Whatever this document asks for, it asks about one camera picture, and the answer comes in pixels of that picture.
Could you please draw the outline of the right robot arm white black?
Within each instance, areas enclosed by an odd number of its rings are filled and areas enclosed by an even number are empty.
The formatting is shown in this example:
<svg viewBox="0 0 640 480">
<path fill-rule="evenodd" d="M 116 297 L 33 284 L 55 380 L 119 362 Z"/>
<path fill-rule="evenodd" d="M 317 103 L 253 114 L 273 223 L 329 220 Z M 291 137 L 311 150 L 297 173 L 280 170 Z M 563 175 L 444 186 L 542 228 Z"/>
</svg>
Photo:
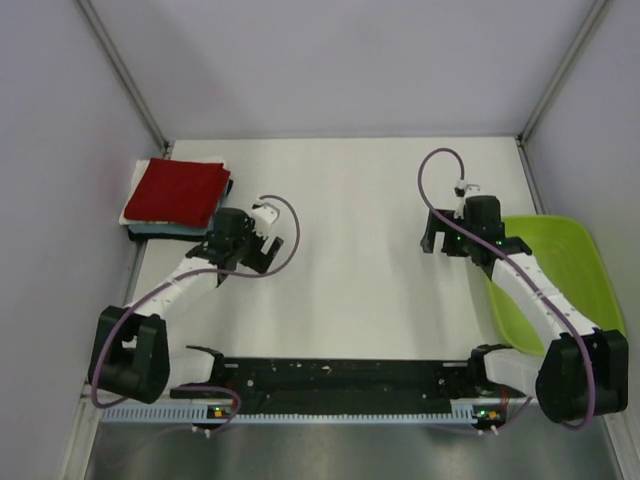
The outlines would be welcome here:
<svg viewBox="0 0 640 480">
<path fill-rule="evenodd" d="M 629 347 L 577 310 L 543 272 L 532 248 L 507 236 L 499 200 L 466 195 L 456 210 L 430 208 L 424 252 L 442 234 L 444 254 L 468 258 L 519 308 L 543 347 L 539 356 L 496 347 L 467 370 L 469 388 L 487 396 L 502 384 L 535 398 L 546 417 L 579 427 L 628 406 Z"/>
</svg>

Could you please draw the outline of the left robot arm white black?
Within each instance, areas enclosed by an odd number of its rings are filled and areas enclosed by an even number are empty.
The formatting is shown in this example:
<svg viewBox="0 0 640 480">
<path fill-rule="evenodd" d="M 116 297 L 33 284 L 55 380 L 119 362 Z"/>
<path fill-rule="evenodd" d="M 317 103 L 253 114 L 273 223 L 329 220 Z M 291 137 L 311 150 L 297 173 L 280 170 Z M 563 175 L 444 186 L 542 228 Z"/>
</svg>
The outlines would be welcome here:
<svg viewBox="0 0 640 480">
<path fill-rule="evenodd" d="M 269 237 L 279 215 L 269 203 L 249 211 L 219 209 L 203 241 L 159 285 L 129 305 L 106 307 L 88 371 L 92 390 L 146 404 L 189 384 L 205 396 L 220 394 L 227 374 L 215 365 L 213 348 L 187 339 L 192 330 L 187 310 L 214 293 L 238 266 L 248 268 L 249 277 L 267 274 L 283 244 Z"/>
</svg>

